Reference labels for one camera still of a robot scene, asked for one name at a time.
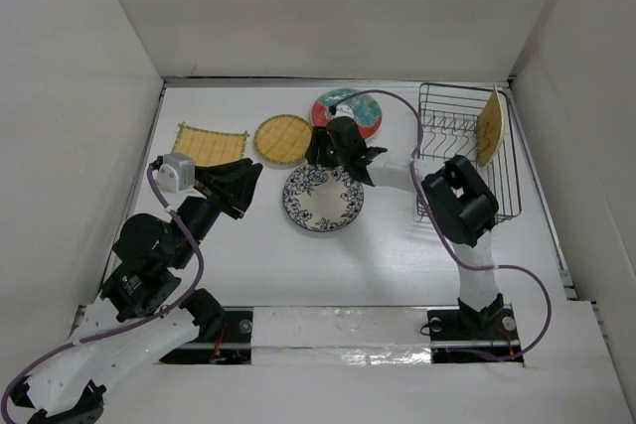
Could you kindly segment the round bamboo plate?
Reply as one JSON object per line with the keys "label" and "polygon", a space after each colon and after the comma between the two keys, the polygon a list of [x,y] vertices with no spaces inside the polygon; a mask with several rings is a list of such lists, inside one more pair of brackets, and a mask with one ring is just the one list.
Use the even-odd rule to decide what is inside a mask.
{"label": "round bamboo plate", "polygon": [[311,124],[291,114],[274,115],[256,129],[253,144],[266,161],[277,165],[291,165],[305,158],[312,135]]}

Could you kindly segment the fan-shaped bamboo tray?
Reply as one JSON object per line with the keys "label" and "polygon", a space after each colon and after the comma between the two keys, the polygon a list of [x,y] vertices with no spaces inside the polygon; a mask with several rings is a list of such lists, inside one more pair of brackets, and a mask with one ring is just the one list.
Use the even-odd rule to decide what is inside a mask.
{"label": "fan-shaped bamboo tray", "polygon": [[480,168],[489,165],[498,154],[506,132],[506,101],[494,86],[476,120],[476,162]]}

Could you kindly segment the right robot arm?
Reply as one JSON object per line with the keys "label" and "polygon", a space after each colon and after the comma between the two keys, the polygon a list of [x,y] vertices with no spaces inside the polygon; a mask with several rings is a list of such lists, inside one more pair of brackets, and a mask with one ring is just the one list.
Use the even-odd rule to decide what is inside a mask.
{"label": "right robot arm", "polygon": [[352,118],[338,117],[312,128],[305,158],[311,165],[342,167],[367,186],[414,192],[457,264],[460,329],[481,338],[494,328],[503,310],[490,236],[499,204],[466,157],[456,155],[434,169],[415,157],[390,156],[386,148],[369,146]]}

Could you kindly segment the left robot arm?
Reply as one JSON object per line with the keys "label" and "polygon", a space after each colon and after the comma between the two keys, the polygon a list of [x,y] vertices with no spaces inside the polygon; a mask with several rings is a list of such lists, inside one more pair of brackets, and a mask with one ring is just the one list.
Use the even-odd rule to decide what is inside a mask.
{"label": "left robot arm", "polygon": [[261,172],[249,158],[198,167],[171,153],[151,162],[147,183],[169,218],[138,213],[125,221],[112,246],[118,265],[70,337],[7,385],[2,420],[11,422],[15,406],[32,410],[32,423],[94,423],[145,365],[220,334],[225,310],[199,285],[201,244],[221,215],[244,216]]}

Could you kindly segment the blue floral white plate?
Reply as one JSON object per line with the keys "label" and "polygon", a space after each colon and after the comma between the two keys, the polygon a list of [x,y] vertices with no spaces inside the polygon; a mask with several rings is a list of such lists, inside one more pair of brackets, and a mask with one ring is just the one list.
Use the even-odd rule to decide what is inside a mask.
{"label": "blue floral white plate", "polygon": [[282,204],[289,218],[312,232],[332,232],[351,224],[365,200],[363,184],[343,167],[304,164],[287,177]]}

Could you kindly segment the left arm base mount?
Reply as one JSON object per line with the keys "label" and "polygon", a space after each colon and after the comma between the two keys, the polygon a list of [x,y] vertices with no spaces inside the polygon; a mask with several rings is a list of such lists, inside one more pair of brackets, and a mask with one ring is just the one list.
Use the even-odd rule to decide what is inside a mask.
{"label": "left arm base mount", "polygon": [[252,307],[226,309],[221,327],[211,338],[196,338],[159,359],[171,365],[251,364]]}

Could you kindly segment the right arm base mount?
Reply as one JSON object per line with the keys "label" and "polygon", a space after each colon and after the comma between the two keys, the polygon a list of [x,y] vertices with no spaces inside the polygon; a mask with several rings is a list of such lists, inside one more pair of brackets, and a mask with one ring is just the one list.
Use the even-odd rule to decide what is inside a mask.
{"label": "right arm base mount", "polygon": [[488,354],[504,361],[523,361],[514,313],[501,293],[480,312],[461,302],[455,307],[429,309],[419,332],[429,337],[434,364],[488,362]]}

